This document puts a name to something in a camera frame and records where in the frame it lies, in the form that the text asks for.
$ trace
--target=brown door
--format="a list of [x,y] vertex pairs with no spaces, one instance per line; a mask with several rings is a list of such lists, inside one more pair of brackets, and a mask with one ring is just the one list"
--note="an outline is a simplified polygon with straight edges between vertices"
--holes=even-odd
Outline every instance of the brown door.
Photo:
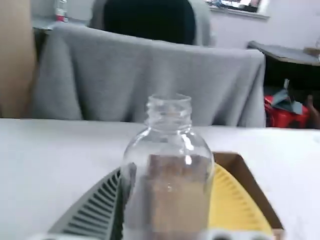
[[35,69],[29,0],[0,1],[0,110],[23,116]]

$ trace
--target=black chair backrest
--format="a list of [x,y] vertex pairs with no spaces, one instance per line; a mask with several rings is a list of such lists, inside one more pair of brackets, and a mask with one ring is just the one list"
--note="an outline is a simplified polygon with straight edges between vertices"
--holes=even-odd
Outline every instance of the black chair backrest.
[[188,0],[107,0],[104,30],[139,38],[192,45],[196,20]]

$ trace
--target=red object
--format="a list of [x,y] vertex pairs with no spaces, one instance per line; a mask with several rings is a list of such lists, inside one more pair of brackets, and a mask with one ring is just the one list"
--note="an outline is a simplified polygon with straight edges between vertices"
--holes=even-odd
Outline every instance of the red object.
[[64,17],[64,16],[56,15],[56,20],[57,20],[58,22],[64,22],[64,21],[65,21],[65,17]]
[[264,109],[268,115],[268,127],[275,128],[289,128],[293,122],[298,123],[299,128],[305,128],[307,120],[309,118],[309,110],[305,106],[302,106],[302,115],[295,114],[283,109],[275,108],[271,106],[273,96],[264,97]]

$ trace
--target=cardboard box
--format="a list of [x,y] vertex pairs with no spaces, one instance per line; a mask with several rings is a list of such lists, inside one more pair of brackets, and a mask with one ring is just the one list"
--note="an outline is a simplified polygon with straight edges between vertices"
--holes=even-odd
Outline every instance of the cardboard box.
[[[154,155],[150,157],[148,178],[152,184],[146,188],[151,196],[150,205],[151,209],[153,209],[152,212],[150,212],[150,223],[154,229],[161,232],[153,237],[153,239],[167,239],[168,236],[165,237],[167,233],[194,233],[203,229],[204,226],[207,226],[206,213],[209,211],[207,201],[209,197],[208,195],[204,195],[204,192],[210,194],[210,191],[206,190],[206,186],[203,184],[204,181],[201,181],[201,176],[205,175],[206,162],[201,160],[197,161],[199,159],[199,156],[192,157],[193,162],[194,160],[198,162],[195,165],[199,171],[192,172],[189,169],[186,170],[184,158]],[[214,159],[217,164],[232,174],[249,193],[273,229],[274,235],[276,236],[275,239],[281,240],[284,233],[283,225],[258,186],[244,159],[236,153],[218,152],[214,153]],[[168,184],[166,183],[174,183],[175,186],[180,188],[180,191],[168,192]],[[174,204],[177,203],[177,201],[171,201],[171,198],[175,200],[177,198],[181,199],[178,201],[179,206],[175,206]],[[193,239],[193,236],[188,236],[187,239]]]
[[282,240],[284,236],[284,227],[265,194],[257,184],[244,159],[237,153],[215,152],[214,160],[233,175],[244,187],[272,227],[275,239]]

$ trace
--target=window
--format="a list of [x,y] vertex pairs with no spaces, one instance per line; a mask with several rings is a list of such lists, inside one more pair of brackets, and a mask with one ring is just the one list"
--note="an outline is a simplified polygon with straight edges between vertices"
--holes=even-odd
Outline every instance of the window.
[[262,0],[204,0],[209,6],[256,13]]

